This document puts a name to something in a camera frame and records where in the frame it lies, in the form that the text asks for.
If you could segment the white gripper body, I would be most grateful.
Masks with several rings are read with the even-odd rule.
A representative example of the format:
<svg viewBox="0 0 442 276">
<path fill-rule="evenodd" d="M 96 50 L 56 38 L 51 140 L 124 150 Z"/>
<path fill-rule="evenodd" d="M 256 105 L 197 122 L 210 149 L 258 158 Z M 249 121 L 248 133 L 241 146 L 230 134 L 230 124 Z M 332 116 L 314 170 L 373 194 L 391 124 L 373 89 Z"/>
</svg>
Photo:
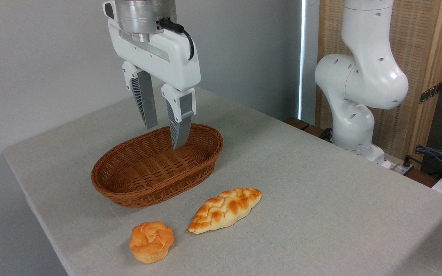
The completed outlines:
<svg viewBox="0 0 442 276">
<path fill-rule="evenodd" d="M 200 83 L 194 42 L 164 28 L 177 22 L 175 1 L 107 1 L 103 12 L 119 57 L 179 91 Z"/>
</svg>

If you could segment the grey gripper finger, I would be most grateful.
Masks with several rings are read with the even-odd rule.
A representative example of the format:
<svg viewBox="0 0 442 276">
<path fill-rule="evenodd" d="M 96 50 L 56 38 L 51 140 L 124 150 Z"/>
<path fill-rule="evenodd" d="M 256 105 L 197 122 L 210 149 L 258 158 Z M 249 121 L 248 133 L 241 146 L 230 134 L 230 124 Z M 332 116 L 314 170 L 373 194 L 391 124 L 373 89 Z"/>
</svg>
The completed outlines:
<svg viewBox="0 0 442 276">
<path fill-rule="evenodd" d="M 195 89 L 179 91 L 164 84 L 161 91 L 167 103 L 172 145 L 176 150 L 185 145 L 191 129 L 191 119 L 196 115 Z"/>
<path fill-rule="evenodd" d="M 125 61 L 122 65 L 125 84 L 127 89 L 132 91 L 137 108 L 146 129 L 158 125 L 155 107 L 154 90 L 150 73 Z"/>
</svg>

